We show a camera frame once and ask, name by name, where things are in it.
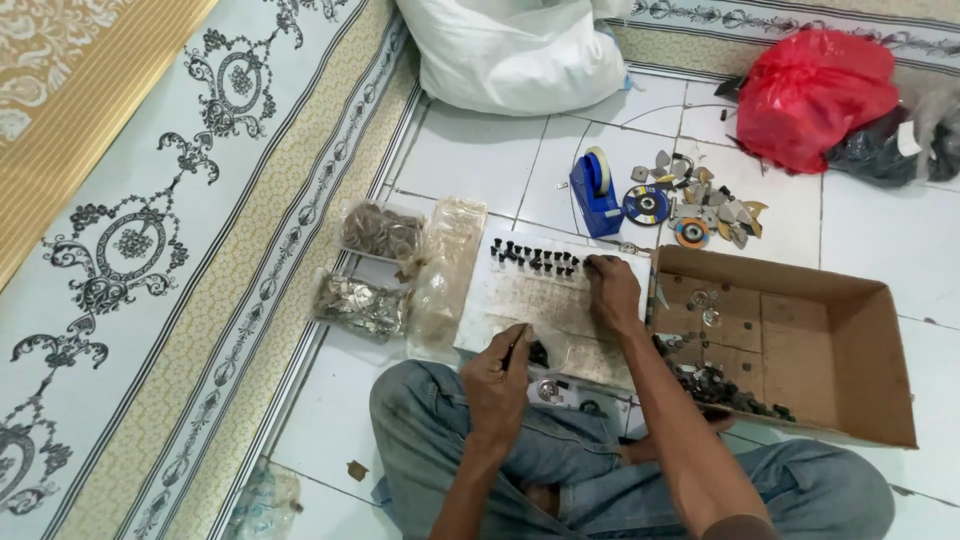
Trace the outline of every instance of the hand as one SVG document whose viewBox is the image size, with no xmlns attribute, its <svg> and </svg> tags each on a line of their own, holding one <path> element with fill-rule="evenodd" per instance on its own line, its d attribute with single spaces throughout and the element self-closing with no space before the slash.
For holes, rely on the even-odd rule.
<svg viewBox="0 0 960 540">
<path fill-rule="evenodd" d="M 490 346 L 460 370 L 472 422 L 468 438 L 500 459 L 506 458 L 514 446 L 523 411 L 529 404 L 527 358 L 532 340 L 533 327 L 513 325 L 495 335 Z M 505 371 L 503 358 L 514 342 L 514 352 Z"/>
<path fill-rule="evenodd" d="M 600 322 L 618 337 L 633 335 L 642 329 L 637 315 L 640 307 L 640 283 L 627 261 L 597 255 L 587 257 L 587 278 L 592 299 L 590 309 Z"/>
</svg>

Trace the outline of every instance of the white tile floor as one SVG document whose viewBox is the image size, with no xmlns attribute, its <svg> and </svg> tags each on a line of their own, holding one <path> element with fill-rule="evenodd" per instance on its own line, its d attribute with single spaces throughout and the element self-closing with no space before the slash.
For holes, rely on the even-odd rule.
<svg viewBox="0 0 960 540">
<path fill-rule="evenodd" d="M 574 160 L 592 145 L 606 152 L 618 197 L 633 183 L 635 165 L 652 166 L 659 150 L 692 156 L 709 167 L 738 197 L 770 206 L 761 215 L 763 239 L 740 253 L 720 238 L 707 249 L 822 268 L 887 282 L 900 315 L 906 350 L 918 451 L 853 446 L 898 487 L 897 518 L 887 538 L 956 538 L 960 530 L 960 445 L 952 369 L 960 342 L 960 288 L 955 277 L 960 250 L 957 182 L 882 191 L 827 173 L 789 177 L 740 154 L 728 138 L 735 106 L 712 95 L 714 85 L 632 75 L 634 88 L 570 114 L 508 118 L 458 110 L 443 103 L 418 108 L 388 186 L 380 198 L 429 214 L 445 195 L 485 201 L 488 224 L 502 229 L 610 247 L 589 239 L 567 182 Z M 721 122 L 720 111 L 729 119 Z M 675 241 L 664 228 L 624 222 L 614 239 L 641 247 Z M 385 265 L 361 261 L 357 275 L 393 280 Z M 399 538 L 372 504 L 382 474 L 373 444 L 367 399 L 373 381 L 402 359 L 401 343 L 374 345 L 331 330 L 290 407 L 271 459 L 302 474 L 304 512 L 292 540 Z M 636 427 L 625 406 L 614 410 L 618 429 Z M 738 424 L 724 435 L 736 452 L 789 438 L 776 430 Z M 370 469 L 357 481 L 347 463 Z"/>
</svg>

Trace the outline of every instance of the person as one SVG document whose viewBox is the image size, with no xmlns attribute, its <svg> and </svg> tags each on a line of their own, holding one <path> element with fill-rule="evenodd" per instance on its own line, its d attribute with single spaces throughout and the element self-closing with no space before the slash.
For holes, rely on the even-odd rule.
<svg viewBox="0 0 960 540">
<path fill-rule="evenodd" d="M 405 538 L 883 537 L 893 495 L 873 466 L 813 440 L 731 454 L 716 434 L 730 422 L 709 423 L 652 344 L 629 264 L 588 260 L 591 311 L 616 336 L 649 435 L 621 446 L 596 415 L 530 407 L 528 325 L 498 334 L 459 377 L 402 362 L 373 385 L 370 410 Z"/>
</svg>

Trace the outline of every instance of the forearm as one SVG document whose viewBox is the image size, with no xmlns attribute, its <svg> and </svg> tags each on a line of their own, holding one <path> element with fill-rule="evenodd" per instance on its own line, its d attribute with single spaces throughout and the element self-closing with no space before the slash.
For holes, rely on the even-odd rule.
<svg viewBox="0 0 960 540">
<path fill-rule="evenodd" d="M 620 338 L 670 496 L 699 538 L 736 514 L 769 521 L 763 500 L 700 410 L 676 381 L 642 325 Z"/>
<path fill-rule="evenodd" d="M 464 456 L 446 494 L 440 516 L 430 530 L 429 540 L 474 540 L 487 496 L 496 481 L 496 473 L 506 452 L 488 448 L 467 436 Z"/>
</svg>

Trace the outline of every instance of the blue tape dispenser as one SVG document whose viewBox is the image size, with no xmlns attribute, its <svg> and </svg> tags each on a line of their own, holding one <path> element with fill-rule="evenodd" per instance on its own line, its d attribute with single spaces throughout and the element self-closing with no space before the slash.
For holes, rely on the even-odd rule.
<svg viewBox="0 0 960 540">
<path fill-rule="evenodd" d="M 570 171 L 570 184 L 577 195 L 590 236 L 599 238 L 620 232 L 623 209 L 616 202 L 607 156 L 598 146 L 587 148 Z"/>
</svg>

